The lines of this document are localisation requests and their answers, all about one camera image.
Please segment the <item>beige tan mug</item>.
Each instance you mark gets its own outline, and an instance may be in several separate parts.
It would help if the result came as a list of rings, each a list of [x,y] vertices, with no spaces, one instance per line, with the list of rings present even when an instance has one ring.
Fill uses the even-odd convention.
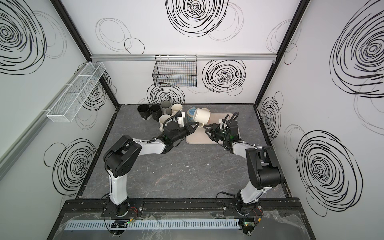
[[[159,118],[159,124],[160,124],[160,128],[159,130],[161,132],[164,131],[165,127],[167,126],[167,124],[170,122],[170,119],[171,119],[171,115],[162,115],[160,118]]]

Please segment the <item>grey mug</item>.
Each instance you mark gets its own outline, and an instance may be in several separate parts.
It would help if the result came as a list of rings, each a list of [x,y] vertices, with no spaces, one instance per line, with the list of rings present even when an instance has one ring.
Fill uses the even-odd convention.
[[[164,101],[161,103],[161,110],[163,115],[172,115],[172,103],[170,101]]]

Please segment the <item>cream white mug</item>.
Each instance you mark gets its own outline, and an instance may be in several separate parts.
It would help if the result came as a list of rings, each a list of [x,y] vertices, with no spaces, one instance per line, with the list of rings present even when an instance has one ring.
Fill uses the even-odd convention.
[[[210,120],[210,116],[211,116],[211,111],[209,109],[198,108],[195,110],[193,120],[199,123],[198,125],[199,128],[202,128],[204,125],[208,123],[208,121]]]

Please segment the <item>white black mug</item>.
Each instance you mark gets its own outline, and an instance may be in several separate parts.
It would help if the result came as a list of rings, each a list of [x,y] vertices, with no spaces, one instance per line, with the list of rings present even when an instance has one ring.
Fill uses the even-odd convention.
[[[137,110],[143,120],[147,121],[148,119],[151,118],[150,105],[148,104],[139,105]]]

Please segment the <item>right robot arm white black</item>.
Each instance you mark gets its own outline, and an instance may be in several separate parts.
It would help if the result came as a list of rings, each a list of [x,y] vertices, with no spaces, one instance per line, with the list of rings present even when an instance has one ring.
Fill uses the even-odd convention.
[[[267,191],[283,182],[280,163],[271,146],[257,146],[242,140],[235,120],[221,120],[218,124],[204,126],[206,135],[231,154],[247,161],[249,182],[238,192],[235,209],[245,215],[242,207],[256,204]]]

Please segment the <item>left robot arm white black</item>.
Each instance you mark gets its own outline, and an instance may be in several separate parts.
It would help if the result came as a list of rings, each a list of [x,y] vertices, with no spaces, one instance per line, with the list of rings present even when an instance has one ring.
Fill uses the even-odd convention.
[[[117,217],[125,216],[129,211],[127,176],[139,156],[163,155],[176,147],[199,127],[198,122],[182,123],[183,113],[178,111],[163,123],[163,132],[150,140],[140,140],[123,135],[104,155],[105,170],[109,175],[109,200]]]

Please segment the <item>blue butterfly mug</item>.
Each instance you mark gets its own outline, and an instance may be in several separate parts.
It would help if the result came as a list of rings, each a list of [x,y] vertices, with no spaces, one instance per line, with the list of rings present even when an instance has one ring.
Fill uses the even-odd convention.
[[[188,123],[193,123],[193,122],[195,122],[195,121],[194,121],[194,114],[195,114],[196,110],[197,110],[197,109],[196,109],[195,107],[192,107],[192,108],[190,108],[190,109],[187,110],[187,122],[188,122]]]

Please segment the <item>beige plastic tray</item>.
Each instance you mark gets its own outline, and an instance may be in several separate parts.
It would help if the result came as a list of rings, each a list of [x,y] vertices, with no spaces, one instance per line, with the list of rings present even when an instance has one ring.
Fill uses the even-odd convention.
[[[210,116],[208,124],[218,124],[219,119],[224,119],[226,115],[227,113],[225,114],[213,113]],[[186,142],[188,144],[208,144],[208,145],[217,144],[206,135],[204,128],[198,128],[193,134],[187,136]]]

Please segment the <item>aluminium wall rail back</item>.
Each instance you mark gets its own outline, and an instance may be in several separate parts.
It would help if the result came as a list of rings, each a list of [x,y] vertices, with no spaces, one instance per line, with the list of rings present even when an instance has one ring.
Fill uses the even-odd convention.
[[[118,55],[92,55],[93,61],[216,61],[216,60],[242,60],[242,61],[274,61],[276,54],[118,54]]]

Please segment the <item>aluminium wall rail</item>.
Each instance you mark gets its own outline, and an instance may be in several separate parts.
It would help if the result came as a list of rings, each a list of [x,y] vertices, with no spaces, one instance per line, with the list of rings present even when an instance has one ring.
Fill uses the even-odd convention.
[[[22,132],[22,134],[16,139],[16,141],[7,149],[7,151],[1,156],[1,180],[7,175],[16,161],[28,148],[31,142],[36,138],[40,131],[48,122],[46,117],[47,112],[56,104],[61,96],[64,94],[66,89],[75,80],[76,75],[82,71],[89,62],[80,64],[78,70],[75,71],[74,75],[70,80],[61,88],[61,90],[55,95],[55,97],[40,111],[37,117],[32,123]]]
[[[93,61],[216,61],[216,60],[242,60],[242,61],[274,61],[276,54],[118,54],[118,55],[92,55]]]

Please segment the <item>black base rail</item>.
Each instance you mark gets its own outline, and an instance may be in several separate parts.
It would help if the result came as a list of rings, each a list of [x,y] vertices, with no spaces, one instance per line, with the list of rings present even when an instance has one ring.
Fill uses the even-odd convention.
[[[298,198],[262,198],[255,204],[241,204],[234,198],[203,199],[129,199],[121,210],[107,199],[78,199],[64,203],[59,216],[65,214],[100,213],[106,218],[142,217],[149,213],[211,212],[224,216],[241,217],[246,213],[258,214],[267,211],[303,211]]]

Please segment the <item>black corner frame post right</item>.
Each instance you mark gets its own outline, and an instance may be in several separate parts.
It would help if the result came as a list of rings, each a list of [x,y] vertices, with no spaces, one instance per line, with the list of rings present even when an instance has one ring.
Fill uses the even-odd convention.
[[[268,71],[268,74],[263,82],[263,85],[260,89],[260,92],[256,98],[256,101],[254,103],[254,107],[257,108],[260,104],[261,104],[261,101],[262,101],[262,98],[264,96],[264,94],[266,93],[277,69],[278,69],[278,66],[280,65],[280,62],[282,61],[283,59],[283,56],[290,44],[290,41],[292,40],[293,36],[294,36],[294,33],[296,32],[297,30],[297,27],[300,23],[300,21],[302,20],[302,17],[308,7],[308,5],[310,4],[310,0],[301,0],[299,2],[299,5],[297,7],[297,10],[291,20],[291,23],[284,35],[284,38],[282,40],[282,43],[278,49],[278,52],[277,52],[277,57],[276,57],[276,60],[275,62],[271,65],[269,71]]]

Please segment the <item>black corner frame post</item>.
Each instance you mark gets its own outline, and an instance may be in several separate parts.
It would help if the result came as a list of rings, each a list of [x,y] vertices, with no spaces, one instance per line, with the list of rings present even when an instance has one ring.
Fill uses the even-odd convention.
[[[72,36],[73,40],[75,41],[75,43],[78,46],[79,50],[81,51],[82,55],[84,56],[84,58],[86,59],[87,62],[90,62],[92,54],[89,51],[88,47],[86,46],[86,43],[84,42],[79,31],[77,30],[75,24],[73,23],[70,15],[68,14],[62,1],[50,0],[50,2],[53,5],[53,7],[55,8],[55,10],[58,13],[59,17],[61,18],[61,20],[63,21],[64,25],[66,26],[67,30],[69,31],[70,35]],[[107,93],[107,96],[111,100],[114,107],[116,109],[118,109],[120,104],[118,103],[118,101],[115,97],[115,94],[112,93],[111,88],[107,84],[106,78],[101,77],[99,82],[101,83],[103,89]]]
[[[291,23],[284,35],[284,38],[282,40],[282,43],[278,49],[278,52],[277,52],[277,57],[276,57],[276,60],[275,62],[271,65],[269,71],[268,71],[268,74],[263,82],[263,85],[260,89],[260,92],[256,98],[256,101],[254,103],[254,107],[257,108],[260,104],[261,104],[261,101],[262,101],[262,98],[264,96],[264,94],[266,93],[277,69],[278,69],[278,66],[280,65],[280,62],[282,61],[283,59],[283,56],[290,44],[290,41],[292,40],[293,36],[294,36],[294,33],[296,32],[297,30],[297,27],[300,23],[300,21],[302,20],[302,17],[308,7],[308,5],[310,4],[310,0],[301,0],[299,2],[299,5],[297,7],[297,10],[291,20]]]

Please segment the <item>aluminium wall rail left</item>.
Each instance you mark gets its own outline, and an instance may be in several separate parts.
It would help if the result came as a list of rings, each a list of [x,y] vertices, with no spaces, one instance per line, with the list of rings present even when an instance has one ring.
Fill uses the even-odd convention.
[[[75,71],[74,75],[70,80],[61,88],[61,90],[55,95],[55,97],[40,111],[37,117],[32,123],[22,132],[22,134],[16,139],[16,141],[7,149],[7,151],[1,156],[1,180],[7,175],[16,161],[28,148],[31,142],[36,138],[40,131],[48,122],[46,117],[47,112],[56,104],[61,96],[64,94],[66,89],[75,80],[76,75],[82,71],[89,62],[80,64],[78,70]]]

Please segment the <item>black corner frame post left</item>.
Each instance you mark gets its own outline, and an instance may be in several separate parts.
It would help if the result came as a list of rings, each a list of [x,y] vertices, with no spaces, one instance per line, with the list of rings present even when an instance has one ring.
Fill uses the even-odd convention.
[[[79,50],[81,51],[82,55],[84,56],[84,58],[86,59],[87,62],[90,62],[92,54],[89,51],[88,47],[86,46],[86,43],[84,42],[79,31],[77,30],[75,24],[73,23],[70,15],[68,14],[62,1],[50,0],[50,2],[53,5],[53,7],[55,8],[55,10],[58,13],[59,17],[61,18],[61,20],[63,21],[64,25],[66,26],[67,30],[69,31],[70,35],[72,36],[73,40],[75,41],[75,43],[78,46]],[[115,97],[115,94],[112,93],[111,88],[107,84],[106,78],[101,77],[99,82],[101,83],[103,89],[107,93],[107,96],[111,100],[114,107],[116,109],[118,109],[120,104],[118,103],[118,101]]]

